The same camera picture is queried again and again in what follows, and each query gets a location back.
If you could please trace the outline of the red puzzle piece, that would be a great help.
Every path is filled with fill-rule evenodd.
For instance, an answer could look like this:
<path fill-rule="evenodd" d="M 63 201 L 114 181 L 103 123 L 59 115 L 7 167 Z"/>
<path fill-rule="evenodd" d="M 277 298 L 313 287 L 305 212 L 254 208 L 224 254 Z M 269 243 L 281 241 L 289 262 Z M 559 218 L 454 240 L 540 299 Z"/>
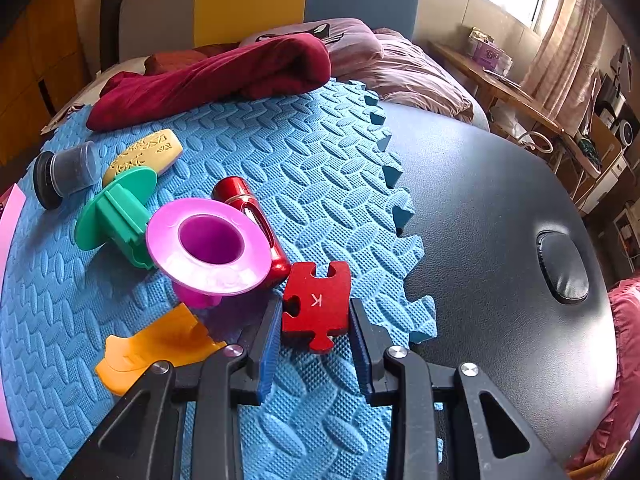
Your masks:
<path fill-rule="evenodd" d="M 308 350 L 328 353 L 333 336 L 348 331 L 352 274 L 346 261 L 331 261 L 325 278 L 313 262 L 292 265 L 282 301 L 282 333 L 308 339 Z"/>

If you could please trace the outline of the magenta plastic cup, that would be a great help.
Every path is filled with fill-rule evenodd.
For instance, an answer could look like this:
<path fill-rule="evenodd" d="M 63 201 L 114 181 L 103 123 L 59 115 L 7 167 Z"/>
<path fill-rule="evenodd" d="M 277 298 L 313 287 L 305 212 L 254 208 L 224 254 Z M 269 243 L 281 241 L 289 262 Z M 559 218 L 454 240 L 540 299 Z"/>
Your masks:
<path fill-rule="evenodd" d="M 241 211 L 210 198 L 182 198 L 161 206 L 146 227 L 156 266 L 190 308 L 218 306 L 262 284 L 271 266 L 262 229 Z"/>

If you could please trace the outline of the teal plastic spool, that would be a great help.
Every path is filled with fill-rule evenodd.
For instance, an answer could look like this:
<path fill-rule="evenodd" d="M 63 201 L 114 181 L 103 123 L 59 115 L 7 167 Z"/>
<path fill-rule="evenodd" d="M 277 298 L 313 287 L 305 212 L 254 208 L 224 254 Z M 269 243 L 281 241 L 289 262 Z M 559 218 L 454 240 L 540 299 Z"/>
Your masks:
<path fill-rule="evenodd" d="M 157 174 L 149 167 L 131 168 L 114 177 L 81 211 L 75 226 L 76 245 L 93 250 L 112 242 L 132 266 L 154 268 L 145 232 L 152 217 L 146 202 L 156 185 Z"/>

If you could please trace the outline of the black clear filter canister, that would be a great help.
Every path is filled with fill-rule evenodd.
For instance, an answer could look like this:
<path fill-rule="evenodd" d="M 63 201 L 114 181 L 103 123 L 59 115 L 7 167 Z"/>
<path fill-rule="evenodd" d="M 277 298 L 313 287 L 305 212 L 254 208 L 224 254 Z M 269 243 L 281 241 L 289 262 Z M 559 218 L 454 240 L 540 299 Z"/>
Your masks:
<path fill-rule="evenodd" d="M 58 208 L 64 198 L 100 180 L 96 144 L 88 141 L 62 152 L 43 151 L 35 160 L 32 177 L 40 205 L 47 210 Z"/>

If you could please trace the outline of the orange curved toy piece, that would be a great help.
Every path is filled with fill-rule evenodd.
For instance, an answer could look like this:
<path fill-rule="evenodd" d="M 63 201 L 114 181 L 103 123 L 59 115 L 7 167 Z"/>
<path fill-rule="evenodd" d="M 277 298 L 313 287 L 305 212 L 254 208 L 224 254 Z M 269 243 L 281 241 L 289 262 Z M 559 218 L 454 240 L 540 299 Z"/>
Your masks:
<path fill-rule="evenodd" d="M 157 361 L 175 367 L 205 360 L 224 348 L 185 304 L 178 304 L 131 337 L 110 335 L 96 374 L 115 396 L 122 396 Z"/>

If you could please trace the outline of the dark red blanket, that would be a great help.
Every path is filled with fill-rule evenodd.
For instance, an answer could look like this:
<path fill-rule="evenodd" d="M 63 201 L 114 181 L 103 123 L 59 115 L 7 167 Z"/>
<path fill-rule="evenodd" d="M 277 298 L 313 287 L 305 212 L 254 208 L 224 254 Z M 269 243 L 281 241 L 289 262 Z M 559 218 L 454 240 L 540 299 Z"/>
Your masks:
<path fill-rule="evenodd" d="M 121 72 L 103 87 L 86 122 L 109 132 L 154 122 L 210 102 L 297 96 L 326 84 L 324 43 L 304 32 L 236 48 L 159 75 Z"/>

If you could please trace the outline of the rust red cushion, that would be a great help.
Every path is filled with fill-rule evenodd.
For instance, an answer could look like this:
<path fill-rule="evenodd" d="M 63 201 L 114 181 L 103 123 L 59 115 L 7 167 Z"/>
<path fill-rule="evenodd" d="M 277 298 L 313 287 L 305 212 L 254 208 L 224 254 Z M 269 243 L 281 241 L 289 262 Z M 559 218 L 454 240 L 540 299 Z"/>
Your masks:
<path fill-rule="evenodd" d="M 182 70 L 206 58 L 228 52 L 239 47 L 239 44 L 209 44 L 194 49 L 158 52 L 150 55 L 144 62 L 145 76 L 154 76 Z"/>

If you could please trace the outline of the beige folded cloth bag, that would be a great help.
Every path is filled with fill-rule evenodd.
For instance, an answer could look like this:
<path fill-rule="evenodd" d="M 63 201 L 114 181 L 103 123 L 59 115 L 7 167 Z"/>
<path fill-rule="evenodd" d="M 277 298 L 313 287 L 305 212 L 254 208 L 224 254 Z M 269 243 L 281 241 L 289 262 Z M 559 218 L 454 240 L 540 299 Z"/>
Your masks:
<path fill-rule="evenodd" d="M 87 84 L 85 88 L 82 88 L 76 96 L 73 97 L 73 99 L 70 99 L 62 106 L 50 122 L 40 130 L 40 134 L 44 136 L 45 134 L 54 131 L 66 121 L 66 117 L 69 114 L 72 114 L 74 110 L 79 110 L 81 107 L 87 105 L 93 106 L 93 104 L 100 98 L 100 93 L 107 81 L 109 81 L 113 76 L 121 72 L 143 75 L 145 71 L 145 61 L 146 56 L 140 56 L 140 58 L 132 58 L 131 60 L 117 63 L 107 70 L 97 73 L 96 78 L 94 78 L 90 84 Z"/>

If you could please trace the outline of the wooden side table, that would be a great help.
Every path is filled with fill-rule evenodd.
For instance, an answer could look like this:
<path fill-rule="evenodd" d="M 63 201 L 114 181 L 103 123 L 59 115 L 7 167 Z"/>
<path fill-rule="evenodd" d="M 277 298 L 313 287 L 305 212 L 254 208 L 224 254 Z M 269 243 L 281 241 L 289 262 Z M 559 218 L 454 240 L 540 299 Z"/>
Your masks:
<path fill-rule="evenodd" d="M 484 67 L 478 65 L 477 62 L 452 50 L 450 47 L 429 42 L 428 50 L 433 58 L 441 58 L 477 85 L 476 100 L 483 107 L 486 115 L 489 114 L 489 111 L 498 101 L 512 106 L 518 112 L 533 119 L 535 125 L 540 127 L 542 132 L 550 134 L 552 138 L 560 138 L 564 148 L 572 154 L 590 177 L 593 179 L 600 177 L 601 171 L 596 166 L 593 166 L 573 138 L 554 119 L 548 116 L 537 101 L 533 100 L 525 92 L 504 84 L 496 76 L 488 73 Z"/>

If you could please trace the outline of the purple cat pillow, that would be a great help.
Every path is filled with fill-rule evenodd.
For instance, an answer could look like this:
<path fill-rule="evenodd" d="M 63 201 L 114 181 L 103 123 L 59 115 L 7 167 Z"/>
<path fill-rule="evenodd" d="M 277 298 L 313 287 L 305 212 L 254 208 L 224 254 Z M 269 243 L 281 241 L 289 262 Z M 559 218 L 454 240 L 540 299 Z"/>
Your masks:
<path fill-rule="evenodd" d="M 384 58 L 382 44 L 370 27 L 358 18 L 327 18 L 276 27 L 246 37 L 240 46 L 304 32 L 324 43 L 331 60 L 332 76 L 336 79 L 354 79 L 357 72 Z"/>

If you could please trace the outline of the purple box on table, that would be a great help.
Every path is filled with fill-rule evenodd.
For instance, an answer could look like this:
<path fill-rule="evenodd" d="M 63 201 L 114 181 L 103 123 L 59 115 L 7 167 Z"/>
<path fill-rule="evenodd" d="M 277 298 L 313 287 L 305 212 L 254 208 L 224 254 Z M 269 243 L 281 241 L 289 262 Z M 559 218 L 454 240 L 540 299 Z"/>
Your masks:
<path fill-rule="evenodd" d="M 466 40 L 465 54 L 478 65 L 501 76 L 508 76 L 513 60 L 495 44 L 494 38 L 472 27 Z"/>

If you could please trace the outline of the grey yellow blue headboard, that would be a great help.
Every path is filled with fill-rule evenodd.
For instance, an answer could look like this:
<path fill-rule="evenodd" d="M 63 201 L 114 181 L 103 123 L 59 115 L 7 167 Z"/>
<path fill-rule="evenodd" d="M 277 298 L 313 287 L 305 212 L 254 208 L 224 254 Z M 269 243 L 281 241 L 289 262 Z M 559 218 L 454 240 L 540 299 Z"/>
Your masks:
<path fill-rule="evenodd" d="M 358 18 L 411 37 L 419 0 L 120 0 L 121 60 L 208 44 L 233 44 L 256 32 L 327 18 Z"/>

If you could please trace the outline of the wooden wardrobe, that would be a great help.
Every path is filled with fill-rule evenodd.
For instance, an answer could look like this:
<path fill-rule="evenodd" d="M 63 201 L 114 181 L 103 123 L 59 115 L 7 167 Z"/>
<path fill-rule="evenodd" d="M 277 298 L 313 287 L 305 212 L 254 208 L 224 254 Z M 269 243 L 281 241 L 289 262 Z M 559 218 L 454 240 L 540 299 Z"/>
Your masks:
<path fill-rule="evenodd" d="M 24 174 L 63 106 L 89 82 L 75 0 L 1 0 L 1 186 Z"/>

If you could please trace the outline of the pink curtain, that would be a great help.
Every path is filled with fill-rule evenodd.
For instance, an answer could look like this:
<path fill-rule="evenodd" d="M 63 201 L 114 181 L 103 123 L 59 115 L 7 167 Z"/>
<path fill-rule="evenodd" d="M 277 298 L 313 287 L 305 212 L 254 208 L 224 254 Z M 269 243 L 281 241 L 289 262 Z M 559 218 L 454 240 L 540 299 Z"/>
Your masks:
<path fill-rule="evenodd" d="M 607 20 L 600 0 L 559 0 L 522 82 L 523 90 L 571 136 L 587 113 Z"/>

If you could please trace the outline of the black rolled mat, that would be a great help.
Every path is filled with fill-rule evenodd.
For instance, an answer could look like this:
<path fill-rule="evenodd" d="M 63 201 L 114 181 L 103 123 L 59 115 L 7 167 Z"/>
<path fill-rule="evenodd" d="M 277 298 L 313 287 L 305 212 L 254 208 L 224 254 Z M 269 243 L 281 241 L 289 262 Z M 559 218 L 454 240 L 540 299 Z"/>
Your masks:
<path fill-rule="evenodd" d="M 119 62 L 119 17 L 124 0 L 100 1 L 100 70 Z"/>

